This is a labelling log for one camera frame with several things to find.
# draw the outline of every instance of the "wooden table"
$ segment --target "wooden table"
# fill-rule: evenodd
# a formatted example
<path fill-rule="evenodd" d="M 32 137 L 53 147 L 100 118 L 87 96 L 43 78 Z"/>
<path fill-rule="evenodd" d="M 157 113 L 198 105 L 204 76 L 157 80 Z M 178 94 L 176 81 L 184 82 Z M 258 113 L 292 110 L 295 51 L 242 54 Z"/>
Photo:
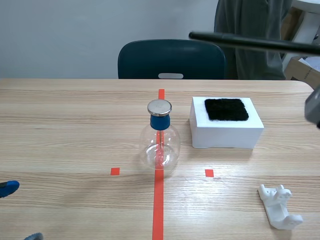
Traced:
<path fill-rule="evenodd" d="M 304 119 L 308 85 L 118 79 L 0 81 L 0 182 L 21 184 L 0 199 L 0 239 L 151 240 L 154 171 L 138 146 L 159 88 L 181 135 L 164 181 L 165 240 L 319 239 L 320 132 Z M 192 96 L 250 97 L 265 126 L 256 148 L 192 148 Z M 290 189 L 289 211 L 304 223 L 292 233 L 271 228 L 260 184 Z"/>

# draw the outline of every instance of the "dark green chair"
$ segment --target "dark green chair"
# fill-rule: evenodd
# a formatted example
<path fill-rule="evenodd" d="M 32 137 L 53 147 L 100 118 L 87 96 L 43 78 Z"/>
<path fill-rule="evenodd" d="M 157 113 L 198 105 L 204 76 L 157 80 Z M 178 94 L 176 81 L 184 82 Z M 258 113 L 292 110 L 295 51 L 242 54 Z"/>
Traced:
<path fill-rule="evenodd" d="M 216 45 L 194 40 L 143 40 L 125 45 L 118 57 L 119 79 L 159 79 L 182 74 L 183 79 L 224 79 L 226 58 Z"/>

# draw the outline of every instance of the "red tape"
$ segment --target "red tape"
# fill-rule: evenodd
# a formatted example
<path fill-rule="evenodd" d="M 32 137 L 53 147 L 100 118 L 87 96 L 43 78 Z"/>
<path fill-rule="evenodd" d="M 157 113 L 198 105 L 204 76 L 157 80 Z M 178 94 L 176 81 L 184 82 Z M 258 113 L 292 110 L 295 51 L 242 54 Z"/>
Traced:
<path fill-rule="evenodd" d="M 165 90 L 159 89 L 159 99 L 165 99 Z M 164 240 L 164 177 L 162 163 L 164 162 L 163 146 L 165 145 L 164 138 L 161 138 L 160 131 L 156 133 L 156 158 L 154 171 L 154 197 L 153 197 L 153 224 L 152 224 L 152 240 Z"/>
<path fill-rule="evenodd" d="M 207 178 L 214 178 L 215 177 L 214 170 L 213 169 L 206 169 L 205 170 L 205 176 Z"/>
<path fill-rule="evenodd" d="M 111 168 L 110 175 L 111 175 L 111 176 L 120 175 L 120 167 L 113 167 L 113 168 Z"/>

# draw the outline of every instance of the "white foam block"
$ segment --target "white foam block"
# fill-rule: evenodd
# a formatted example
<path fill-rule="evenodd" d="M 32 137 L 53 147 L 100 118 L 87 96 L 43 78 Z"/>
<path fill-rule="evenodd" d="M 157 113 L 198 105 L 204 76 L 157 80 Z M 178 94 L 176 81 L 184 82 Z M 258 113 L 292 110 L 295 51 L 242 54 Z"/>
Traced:
<path fill-rule="evenodd" d="M 205 106 L 207 99 L 241 99 L 249 118 L 247 121 L 212 121 Z M 192 146 L 197 149 L 253 149 L 264 130 L 264 125 L 251 99 L 240 97 L 193 97 L 190 127 Z"/>

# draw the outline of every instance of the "person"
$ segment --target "person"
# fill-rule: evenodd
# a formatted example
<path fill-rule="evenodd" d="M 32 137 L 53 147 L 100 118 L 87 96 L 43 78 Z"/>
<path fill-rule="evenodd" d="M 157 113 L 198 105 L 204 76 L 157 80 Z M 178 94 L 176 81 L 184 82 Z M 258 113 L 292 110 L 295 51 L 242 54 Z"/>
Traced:
<path fill-rule="evenodd" d="M 282 22 L 293 0 L 219 0 L 214 31 L 243 37 L 281 39 Z M 221 46 L 227 79 L 284 80 L 279 52 Z"/>

